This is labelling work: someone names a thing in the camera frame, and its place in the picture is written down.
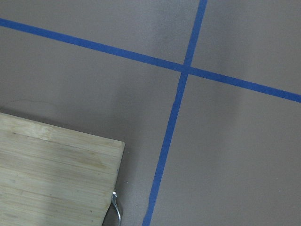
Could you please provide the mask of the bamboo cutting board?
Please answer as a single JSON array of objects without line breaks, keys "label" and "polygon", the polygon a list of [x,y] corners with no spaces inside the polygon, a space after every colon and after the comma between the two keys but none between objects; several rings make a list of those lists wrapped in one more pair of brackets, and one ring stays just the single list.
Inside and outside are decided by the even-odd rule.
[{"label": "bamboo cutting board", "polygon": [[0,115],[0,223],[100,226],[125,144]]}]

